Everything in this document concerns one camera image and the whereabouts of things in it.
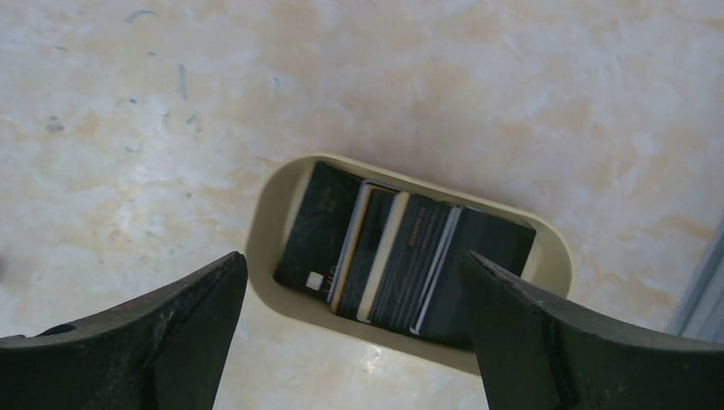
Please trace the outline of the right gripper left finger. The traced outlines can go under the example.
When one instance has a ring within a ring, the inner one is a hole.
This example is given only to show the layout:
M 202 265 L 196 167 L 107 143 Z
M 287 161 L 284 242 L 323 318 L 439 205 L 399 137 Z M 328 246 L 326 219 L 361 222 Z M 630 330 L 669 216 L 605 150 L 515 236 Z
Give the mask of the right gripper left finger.
M 231 252 L 99 313 L 4 337 L 2 408 L 212 408 L 247 282 Z

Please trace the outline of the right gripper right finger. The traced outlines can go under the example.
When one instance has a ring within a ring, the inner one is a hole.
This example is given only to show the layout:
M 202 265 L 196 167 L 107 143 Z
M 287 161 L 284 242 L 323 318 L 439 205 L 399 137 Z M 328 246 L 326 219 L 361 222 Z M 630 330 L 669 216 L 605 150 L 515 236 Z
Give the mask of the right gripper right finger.
M 649 330 L 468 253 L 459 280 L 492 409 L 720 409 L 723 347 Z

